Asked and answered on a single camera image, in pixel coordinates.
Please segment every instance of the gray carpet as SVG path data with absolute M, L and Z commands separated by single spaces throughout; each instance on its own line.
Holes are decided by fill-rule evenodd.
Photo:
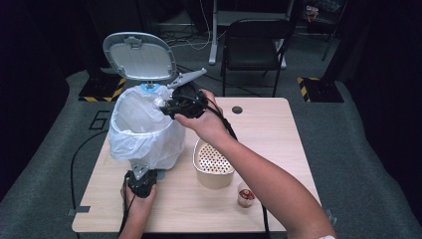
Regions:
M 306 103 L 301 95 L 297 77 L 321 77 L 336 44 L 337 40 L 322 62 L 320 59 L 326 46 L 324 37 L 295 35 L 286 54 L 288 67 L 281 72 L 277 91 L 277 97 L 286 98 L 291 104 L 322 206 L 331 209 L 337 217 L 334 228 L 338 238 L 422 238 L 421 226 L 411 213 L 400 186 L 383 169 L 366 141 L 359 114 L 344 84 L 336 82 L 344 98 L 343 104 Z M 181 70 L 206 68 L 207 75 L 195 82 L 221 96 L 221 48 L 215 66 L 208 65 L 209 49 L 209 45 L 203 50 L 191 46 L 172 48 Z M 271 81 L 273 76 L 269 73 L 266 79 Z M 90 129 L 98 111 L 105 111 L 101 117 L 109 119 L 114 106 L 114 103 L 78 101 L 78 93 L 88 77 L 86 72 L 79 72 L 67 78 L 71 92 L 65 107 L 0 204 L 0 238 L 77 237 L 72 230 L 74 218 L 66 215 L 72 208 L 71 162 L 82 143 L 102 132 L 101 129 Z M 230 74 L 234 81 L 246 77 L 261 78 L 261 73 Z M 137 83 L 129 81 L 124 87 L 135 85 Z M 229 89 L 227 97 L 257 97 L 257 94 L 269 97 L 271 89 Z M 84 194 L 105 137 L 105 133 L 93 137 L 75 158 L 77 204 Z M 115 237 L 116 234 L 81 234 L 81 238 Z M 274 235 L 274 238 L 282 237 L 281 234 Z

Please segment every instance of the yellow and black hazard tape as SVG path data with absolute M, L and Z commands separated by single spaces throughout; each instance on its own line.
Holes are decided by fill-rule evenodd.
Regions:
M 79 97 L 81 102 L 115 102 L 123 91 L 124 83 L 126 82 L 125 78 L 120 79 L 118 85 L 114 91 L 114 94 L 109 97 Z
M 310 98 L 307 88 L 305 87 L 305 79 L 319 81 L 319 78 L 298 78 L 298 83 L 299 83 L 299 87 L 301 88 L 302 97 L 304 98 L 305 102 L 310 102 L 311 98 Z

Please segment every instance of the human arm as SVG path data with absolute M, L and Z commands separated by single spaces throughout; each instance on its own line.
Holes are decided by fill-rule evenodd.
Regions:
M 149 196 L 140 198 L 130 190 L 127 183 L 123 186 L 125 190 L 121 190 L 123 200 L 126 198 L 126 205 L 129 206 L 129 212 L 123 230 L 119 235 L 119 239 L 139 239 L 145 230 L 146 222 L 151 213 L 152 204 L 156 196 L 156 185 L 152 185 Z
M 215 103 L 212 94 L 204 93 Z M 217 109 L 211 103 L 208 106 Z M 324 211 L 308 190 L 288 172 L 233 138 L 211 111 L 199 119 L 182 115 L 175 118 L 230 161 L 263 205 L 286 227 L 289 238 L 335 236 Z

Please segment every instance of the chair seat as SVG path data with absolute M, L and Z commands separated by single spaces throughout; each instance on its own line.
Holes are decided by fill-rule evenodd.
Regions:
M 228 70 L 272 71 L 280 68 L 276 46 L 271 39 L 232 38 L 228 44 Z

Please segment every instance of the trash can lid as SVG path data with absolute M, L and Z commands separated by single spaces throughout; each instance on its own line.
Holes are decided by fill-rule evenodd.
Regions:
M 170 47 L 153 35 L 114 33 L 105 38 L 103 51 L 111 67 L 128 80 L 160 82 L 177 77 Z

